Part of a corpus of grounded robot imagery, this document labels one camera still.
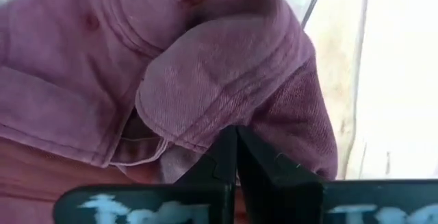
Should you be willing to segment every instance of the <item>pink fabric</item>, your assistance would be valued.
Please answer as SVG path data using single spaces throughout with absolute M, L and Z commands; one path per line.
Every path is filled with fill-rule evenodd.
M 13 0 L 0 93 L 0 136 L 95 166 L 162 155 L 172 182 L 243 124 L 336 175 L 315 52 L 284 0 Z M 158 136 L 120 140 L 134 104 Z

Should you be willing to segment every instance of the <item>blurry background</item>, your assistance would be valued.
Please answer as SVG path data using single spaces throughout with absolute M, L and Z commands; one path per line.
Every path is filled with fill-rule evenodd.
M 312 3 L 287 1 L 301 21 Z M 437 2 L 316 3 L 305 30 L 317 51 L 339 179 L 438 177 Z

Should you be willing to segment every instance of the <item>wrinkled cloth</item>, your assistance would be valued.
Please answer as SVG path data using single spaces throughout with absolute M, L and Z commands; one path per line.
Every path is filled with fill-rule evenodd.
M 315 52 L 284 0 L 13 0 L 0 92 L 0 136 L 95 166 L 132 162 L 117 151 L 135 103 L 158 135 L 137 141 L 140 162 L 201 154 L 240 124 L 336 174 Z

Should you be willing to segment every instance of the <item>black object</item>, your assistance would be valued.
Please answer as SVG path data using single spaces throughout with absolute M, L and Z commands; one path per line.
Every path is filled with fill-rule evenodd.
M 58 200 L 53 217 L 56 224 L 233 223 L 236 165 L 253 224 L 438 223 L 436 180 L 326 182 L 236 126 L 175 184 L 77 188 Z

